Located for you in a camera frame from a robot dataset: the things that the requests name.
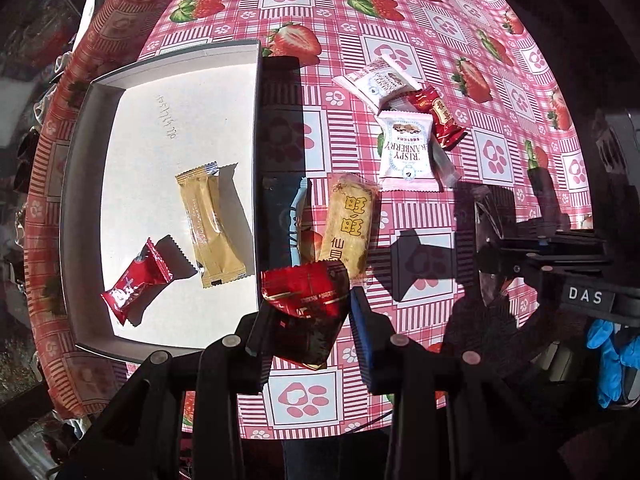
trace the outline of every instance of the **white box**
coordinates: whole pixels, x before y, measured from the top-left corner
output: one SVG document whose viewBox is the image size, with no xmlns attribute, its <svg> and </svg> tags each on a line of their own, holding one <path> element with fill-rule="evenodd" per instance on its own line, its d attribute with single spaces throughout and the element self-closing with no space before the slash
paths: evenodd
<svg viewBox="0 0 640 480">
<path fill-rule="evenodd" d="M 231 41 L 136 62 L 91 83 L 68 154 L 60 222 L 63 293 L 80 348 L 133 362 L 157 349 L 177 356 L 233 333 L 241 316 L 257 311 L 260 61 L 259 41 Z M 175 175 L 214 160 L 220 215 L 248 276 L 211 288 L 197 273 L 176 279 L 146 308 L 132 309 L 136 326 L 120 325 L 100 294 L 148 237 L 171 237 L 195 267 Z M 174 274 L 186 276 L 169 261 L 179 252 L 158 248 Z"/>
</svg>

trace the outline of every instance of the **blue glove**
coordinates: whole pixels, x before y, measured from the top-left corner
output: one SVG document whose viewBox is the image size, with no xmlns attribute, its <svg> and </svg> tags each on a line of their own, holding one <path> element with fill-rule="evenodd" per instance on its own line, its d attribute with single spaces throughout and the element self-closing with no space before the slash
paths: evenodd
<svg viewBox="0 0 640 480">
<path fill-rule="evenodd" d="M 601 346 L 613 333 L 613 323 L 596 319 L 587 334 L 587 348 L 597 348 Z"/>
<path fill-rule="evenodd" d="M 640 336 L 636 336 L 620 351 L 620 362 L 640 370 Z"/>
<path fill-rule="evenodd" d="M 598 377 L 598 403 L 606 408 L 622 395 L 622 365 L 620 356 L 607 337 L 600 348 L 600 376 Z"/>
</svg>

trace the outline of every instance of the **red snack package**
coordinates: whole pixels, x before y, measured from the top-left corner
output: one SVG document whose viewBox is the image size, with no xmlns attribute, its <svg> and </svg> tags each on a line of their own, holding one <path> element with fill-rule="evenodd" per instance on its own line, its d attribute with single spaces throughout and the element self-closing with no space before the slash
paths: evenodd
<svg viewBox="0 0 640 480">
<path fill-rule="evenodd" d="M 450 148 L 465 134 L 465 129 L 456 124 L 451 112 L 438 91 L 431 85 L 422 90 L 409 92 L 389 102 L 392 110 L 429 113 L 433 116 L 436 138 L 444 149 Z"/>
<path fill-rule="evenodd" d="M 262 295 L 279 313 L 273 354 L 310 370 L 326 366 L 350 307 L 349 276 L 340 261 L 262 272 Z"/>
<path fill-rule="evenodd" d="M 113 315 L 124 325 L 131 305 L 148 286 L 164 285 L 173 277 L 149 238 L 113 288 L 106 290 L 101 296 Z"/>
</svg>

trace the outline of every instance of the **black cable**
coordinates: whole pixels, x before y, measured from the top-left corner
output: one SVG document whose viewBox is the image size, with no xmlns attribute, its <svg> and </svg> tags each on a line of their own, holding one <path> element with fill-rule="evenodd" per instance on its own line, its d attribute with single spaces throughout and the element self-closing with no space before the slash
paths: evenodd
<svg viewBox="0 0 640 480">
<path fill-rule="evenodd" d="M 364 428 L 366 428 L 367 426 L 370 426 L 371 424 L 375 424 L 377 421 L 382 420 L 383 418 L 385 418 L 387 415 L 390 415 L 391 413 L 393 413 L 394 410 L 389 410 L 388 412 L 386 412 L 384 415 L 380 415 L 378 418 L 374 418 L 373 420 L 370 420 L 369 422 L 367 422 L 366 424 L 363 424 L 362 426 L 358 426 L 357 428 L 353 428 L 352 430 L 349 431 L 345 431 L 344 433 L 355 433 L 356 431 L 360 431 L 363 430 Z"/>
</svg>

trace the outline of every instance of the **gold wrapper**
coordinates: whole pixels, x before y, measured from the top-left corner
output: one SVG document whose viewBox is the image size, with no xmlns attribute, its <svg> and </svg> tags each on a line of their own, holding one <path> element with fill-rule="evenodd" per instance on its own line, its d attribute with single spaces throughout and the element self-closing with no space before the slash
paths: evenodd
<svg viewBox="0 0 640 480">
<path fill-rule="evenodd" d="M 340 260 L 349 279 L 361 278 L 367 266 L 367 250 L 378 189 L 351 173 L 332 185 L 326 231 L 318 260 Z"/>
<path fill-rule="evenodd" d="M 226 237 L 220 219 L 218 164 L 189 170 L 175 179 L 191 227 L 191 241 L 204 288 L 246 276 L 246 267 Z"/>
</svg>

